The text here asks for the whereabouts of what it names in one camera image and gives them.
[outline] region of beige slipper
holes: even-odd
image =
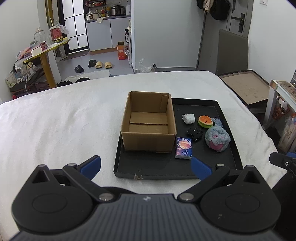
[[[106,62],[106,63],[105,63],[105,68],[106,68],[106,69],[110,69],[110,68],[112,68],[112,64],[111,64],[110,62]]]
[[[96,63],[96,69],[99,69],[99,68],[101,68],[101,67],[103,67],[103,63],[102,63],[101,61],[98,61],[98,62]]]

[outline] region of door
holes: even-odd
[[[89,50],[112,48],[110,20],[101,23],[91,22],[86,24]]]
[[[215,20],[210,13],[206,14],[200,55],[197,60],[197,70],[207,70],[214,74],[216,73],[220,29],[248,37],[253,0],[229,1],[230,10],[226,20]]]
[[[66,26],[69,31],[67,36],[71,38],[71,41],[65,44],[65,53],[88,49],[83,1],[59,0],[58,2],[60,24]]]
[[[125,29],[128,28],[130,18],[110,19],[112,47],[116,48],[118,42],[125,42]]]

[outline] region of light switch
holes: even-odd
[[[267,0],[260,0],[260,4],[267,5]]]

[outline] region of black tray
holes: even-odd
[[[230,169],[242,169],[242,162],[234,142],[230,128],[226,122],[223,112],[217,101],[214,100],[197,100],[197,99],[176,99],[172,98],[176,126],[177,137],[185,137],[185,132],[190,127],[200,127],[197,119],[201,115],[207,115],[211,118],[219,118],[224,125],[224,129],[228,132],[231,142],[229,146],[221,153],[210,149],[205,143],[204,137],[192,142],[192,154],[201,161],[214,167],[217,163],[223,163]],[[196,122],[187,125],[182,119],[182,115],[194,114]],[[190,168],[190,160],[175,159],[175,149],[171,153],[153,153],[144,151],[126,151],[122,144],[121,135],[119,136],[114,174],[116,177],[143,179],[196,179]]]

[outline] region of yellow table edge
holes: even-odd
[[[49,52],[49,51],[51,51],[51,50],[54,50],[54,49],[58,48],[58,47],[61,46],[61,45],[64,45],[64,44],[68,43],[70,40],[71,40],[71,39],[70,39],[69,37],[63,38],[63,41],[60,42],[60,43],[58,43],[57,45],[55,45],[55,46],[53,46],[53,47],[50,47],[50,48],[47,48],[46,50],[42,51],[40,54],[37,54],[37,55],[34,56],[34,57],[30,57],[30,58],[26,59],[26,60],[24,61],[24,64],[25,64],[25,63],[29,63],[31,60],[33,60],[33,59],[35,59],[35,58],[38,58],[41,54],[47,53],[47,52]]]

